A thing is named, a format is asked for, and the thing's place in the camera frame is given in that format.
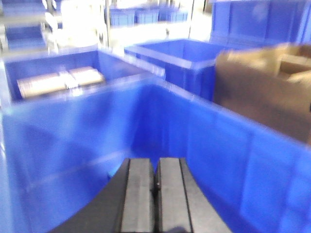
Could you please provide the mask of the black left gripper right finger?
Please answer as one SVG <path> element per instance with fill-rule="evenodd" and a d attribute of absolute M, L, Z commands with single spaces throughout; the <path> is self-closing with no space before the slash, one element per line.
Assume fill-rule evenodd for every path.
<path fill-rule="evenodd" d="M 230 233 L 193 178 L 185 158 L 160 158 L 156 170 L 160 233 Z"/>

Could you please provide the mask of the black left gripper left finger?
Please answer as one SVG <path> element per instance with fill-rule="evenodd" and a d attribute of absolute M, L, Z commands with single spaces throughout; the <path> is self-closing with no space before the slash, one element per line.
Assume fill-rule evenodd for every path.
<path fill-rule="evenodd" d="M 149 159 L 124 159 L 108 184 L 53 233 L 152 233 L 154 172 Z"/>

